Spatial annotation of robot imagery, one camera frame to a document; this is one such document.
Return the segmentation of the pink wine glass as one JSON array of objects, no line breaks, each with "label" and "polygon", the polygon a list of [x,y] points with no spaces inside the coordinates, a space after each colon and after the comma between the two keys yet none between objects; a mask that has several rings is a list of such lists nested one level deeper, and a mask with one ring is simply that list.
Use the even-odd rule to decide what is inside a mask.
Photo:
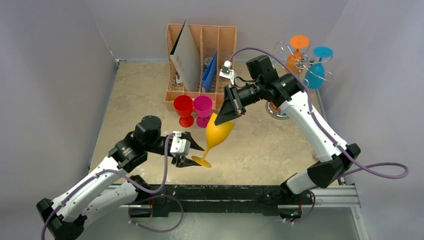
[{"label": "pink wine glass", "polygon": [[197,126],[200,128],[206,128],[213,112],[212,99],[205,95],[198,96],[193,101],[193,108],[197,115]]}]

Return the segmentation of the yellow wine glass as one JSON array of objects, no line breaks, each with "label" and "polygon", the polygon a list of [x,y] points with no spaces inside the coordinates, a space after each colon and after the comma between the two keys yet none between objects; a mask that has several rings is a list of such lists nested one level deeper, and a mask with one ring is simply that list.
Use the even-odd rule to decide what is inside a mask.
[{"label": "yellow wine glass", "polygon": [[208,152],[222,144],[232,132],[235,123],[233,121],[227,121],[225,123],[215,125],[215,120],[217,119],[217,114],[212,113],[209,119],[209,122],[205,128],[205,140],[206,140],[206,150],[204,151],[202,157],[192,156],[192,160],[199,164],[200,166],[211,168],[212,165],[205,160]]}]

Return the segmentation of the red wine glass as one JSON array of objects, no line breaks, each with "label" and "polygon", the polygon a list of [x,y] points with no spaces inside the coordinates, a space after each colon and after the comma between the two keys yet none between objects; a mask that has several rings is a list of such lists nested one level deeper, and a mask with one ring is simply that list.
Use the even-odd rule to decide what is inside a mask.
[{"label": "red wine glass", "polygon": [[173,107],[179,116],[179,124],[183,128],[189,128],[194,124],[193,99],[187,95],[180,95],[173,101]]}]

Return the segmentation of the chrome wine glass rack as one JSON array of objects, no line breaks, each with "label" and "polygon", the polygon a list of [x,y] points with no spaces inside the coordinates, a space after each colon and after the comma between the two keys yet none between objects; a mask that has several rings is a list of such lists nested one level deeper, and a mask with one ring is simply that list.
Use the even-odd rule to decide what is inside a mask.
[{"label": "chrome wine glass rack", "polygon": [[274,45],[278,53],[288,51],[284,61],[288,72],[293,71],[297,77],[303,76],[303,83],[311,90],[318,90],[325,81],[333,79],[333,74],[325,70],[324,63],[333,58],[333,50],[327,46],[317,46],[312,51],[312,58],[308,56],[311,43],[308,39],[292,37],[289,43],[280,41]]}]

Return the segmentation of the blue wine glass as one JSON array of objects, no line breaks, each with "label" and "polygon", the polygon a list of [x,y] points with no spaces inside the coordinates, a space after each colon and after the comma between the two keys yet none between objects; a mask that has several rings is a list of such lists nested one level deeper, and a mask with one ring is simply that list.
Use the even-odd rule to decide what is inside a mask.
[{"label": "blue wine glass", "polygon": [[330,78],[333,78],[333,75],[325,71],[325,68],[322,62],[328,62],[328,60],[324,60],[323,58],[329,58],[331,60],[333,58],[333,50],[327,46],[317,46],[313,50],[313,54],[319,58],[317,62],[312,63],[308,68],[306,75],[304,77],[303,83],[311,90],[318,90],[322,87],[327,75],[330,74]]}]

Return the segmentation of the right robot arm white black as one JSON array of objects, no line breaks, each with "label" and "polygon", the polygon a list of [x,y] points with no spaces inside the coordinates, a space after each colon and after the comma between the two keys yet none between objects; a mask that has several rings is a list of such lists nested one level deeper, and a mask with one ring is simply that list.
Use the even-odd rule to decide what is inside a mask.
[{"label": "right robot arm white black", "polygon": [[241,88],[224,87],[224,100],[214,123],[220,125],[239,118],[246,113],[246,106],[260,100],[273,103],[296,123],[318,159],[306,171],[296,173],[281,184],[282,200],[292,204],[308,189],[328,187],[351,167],[350,158],[359,156],[359,146],[348,144],[336,134],[309,103],[304,86],[291,73],[279,76],[268,56],[255,57],[247,61],[246,66],[254,82]]}]

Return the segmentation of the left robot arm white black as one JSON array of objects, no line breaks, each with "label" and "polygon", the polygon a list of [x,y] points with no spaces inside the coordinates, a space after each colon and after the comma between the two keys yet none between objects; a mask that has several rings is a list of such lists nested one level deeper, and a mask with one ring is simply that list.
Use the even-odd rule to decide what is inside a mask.
[{"label": "left robot arm white black", "polygon": [[[95,169],[71,189],[54,199],[43,198],[36,208],[44,222],[41,239],[50,231],[56,240],[75,240],[89,222],[113,206],[135,202],[142,205],[154,199],[165,187],[168,175],[168,157],[177,168],[196,166],[187,157],[191,149],[202,151],[188,131],[173,131],[161,135],[162,121],[147,115],[135,125],[135,129],[108,152]],[[150,189],[139,176],[128,177],[133,169],[154,153],[164,157],[164,172],[157,189]]]}]

